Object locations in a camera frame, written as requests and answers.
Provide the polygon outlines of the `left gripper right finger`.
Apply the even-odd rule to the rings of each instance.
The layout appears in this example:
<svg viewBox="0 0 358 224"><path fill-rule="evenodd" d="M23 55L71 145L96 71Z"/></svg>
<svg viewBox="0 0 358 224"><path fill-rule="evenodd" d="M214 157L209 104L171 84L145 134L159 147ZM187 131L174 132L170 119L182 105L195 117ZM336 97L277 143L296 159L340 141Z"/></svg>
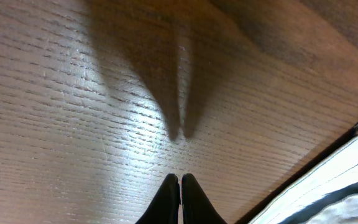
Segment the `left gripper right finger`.
<svg viewBox="0 0 358 224"><path fill-rule="evenodd" d="M185 174L181 180L184 224L226 224L215 210L193 174Z"/></svg>

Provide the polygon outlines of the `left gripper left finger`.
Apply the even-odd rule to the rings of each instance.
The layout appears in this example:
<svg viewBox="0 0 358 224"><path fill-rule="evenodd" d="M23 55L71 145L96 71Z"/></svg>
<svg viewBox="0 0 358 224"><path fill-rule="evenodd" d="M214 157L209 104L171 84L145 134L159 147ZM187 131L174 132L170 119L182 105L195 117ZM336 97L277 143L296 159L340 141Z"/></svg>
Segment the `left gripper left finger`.
<svg viewBox="0 0 358 224"><path fill-rule="evenodd" d="M177 224L180 186L175 174L168 174L136 224Z"/></svg>

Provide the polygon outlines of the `khaki beige shorts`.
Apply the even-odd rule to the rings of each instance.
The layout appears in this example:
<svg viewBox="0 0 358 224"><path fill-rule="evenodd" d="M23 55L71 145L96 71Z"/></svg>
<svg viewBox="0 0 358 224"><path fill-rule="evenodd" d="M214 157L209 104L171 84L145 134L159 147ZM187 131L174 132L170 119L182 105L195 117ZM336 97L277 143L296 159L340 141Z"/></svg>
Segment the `khaki beige shorts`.
<svg viewBox="0 0 358 224"><path fill-rule="evenodd" d="M358 123L239 223L358 223Z"/></svg>

